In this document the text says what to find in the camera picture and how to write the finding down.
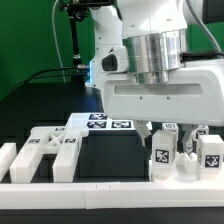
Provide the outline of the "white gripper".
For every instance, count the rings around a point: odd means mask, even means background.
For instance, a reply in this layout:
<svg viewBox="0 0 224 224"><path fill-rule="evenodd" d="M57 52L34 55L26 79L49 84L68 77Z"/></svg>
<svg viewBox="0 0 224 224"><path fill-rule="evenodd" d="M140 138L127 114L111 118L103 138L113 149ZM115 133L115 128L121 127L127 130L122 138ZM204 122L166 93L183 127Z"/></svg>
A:
<svg viewBox="0 0 224 224"><path fill-rule="evenodd" d="M224 65L184 67L169 74L165 84L138 84L123 75L104 84L102 103L112 119L134 120L142 146L150 142L146 121L224 126ZM197 125L183 125L183 151L192 153Z"/></svg>

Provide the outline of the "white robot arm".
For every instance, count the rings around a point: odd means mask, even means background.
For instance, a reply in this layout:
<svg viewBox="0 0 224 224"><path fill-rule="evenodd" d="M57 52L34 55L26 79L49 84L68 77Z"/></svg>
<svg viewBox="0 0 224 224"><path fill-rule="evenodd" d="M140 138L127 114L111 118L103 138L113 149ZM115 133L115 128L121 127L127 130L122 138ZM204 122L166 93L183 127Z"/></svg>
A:
<svg viewBox="0 0 224 224"><path fill-rule="evenodd" d="M96 44L91 84L104 112L130 119L146 141L146 123L224 126L224 53L187 50L191 0L117 0L91 12Z"/></svg>

